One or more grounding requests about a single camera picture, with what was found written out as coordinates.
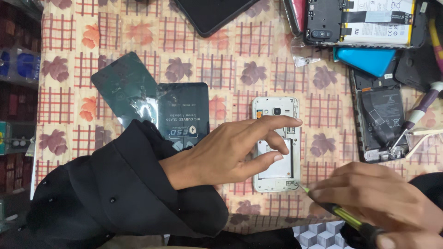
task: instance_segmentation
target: phone camera lens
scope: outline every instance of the phone camera lens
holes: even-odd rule
[[[278,107],[274,108],[274,115],[280,115],[281,114],[281,109]]]

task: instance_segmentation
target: purple screwdriver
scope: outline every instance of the purple screwdriver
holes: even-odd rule
[[[437,81],[431,84],[431,89],[420,101],[420,104],[414,108],[411,116],[409,117],[409,120],[403,123],[403,126],[401,127],[401,135],[394,143],[394,145],[390,148],[390,151],[392,151],[395,148],[395,146],[397,146],[398,142],[400,142],[400,139],[403,137],[403,135],[412,127],[414,127],[414,125],[424,116],[427,108],[434,102],[434,100],[437,98],[438,94],[442,90],[443,90],[443,82]]]

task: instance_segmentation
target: screen protector packaging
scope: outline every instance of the screen protector packaging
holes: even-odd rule
[[[155,82],[137,54],[130,52],[91,76],[123,127],[148,120],[178,151],[209,133],[209,97],[205,83]]]

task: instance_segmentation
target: checkered tablecloth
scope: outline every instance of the checkered tablecloth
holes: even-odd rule
[[[34,185],[60,164],[91,155],[123,128],[90,76],[123,54],[138,54],[157,82],[206,82],[210,128],[251,118],[256,96],[293,96],[300,101],[302,184],[325,179],[335,168],[358,161],[357,138],[346,67],[326,50],[297,49],[322,61],[295,67],[292,35],[281,0],[261,0],[213,36],[201,38],[171,0],[50,0],[42,20],[37,152]],[[192,74],[168,70],[172,63]],[[259,77],[251,75],[252,70]],[[406,110],[422,93],[403,89]],[[443,101],[418,124],[439,128]],[[315,139],[330,143],[323,153]],[[442,146],[410,160],[386,163],[406,179],[443,170]],[[257,193],[252,180],[219,190],[231,213],[226,230],[251,233],[331,220],[309,214],[301,191]]]

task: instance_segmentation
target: hand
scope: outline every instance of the hand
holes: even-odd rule
[[[430,232],[385,233],[377,236],[379,249],[443,249],[443,238]]]
[[[318,202],[332,202],[387,232],[443,229],[443,211],[394,170],[376,164],[350,163],[329,179],[311,186]],[[312,213],[322,210],[312,205]]]
[[[194,148],[161,160],[160,165],[176,190],[199,185],[242,182],[267,170],[289,154],[281,136],[274,130],[298,127],[300,119],[285,115],[265,115],[260,119],[223,123]],[[277,151],[267,152],[244,162],[258,140],[266,140]]]

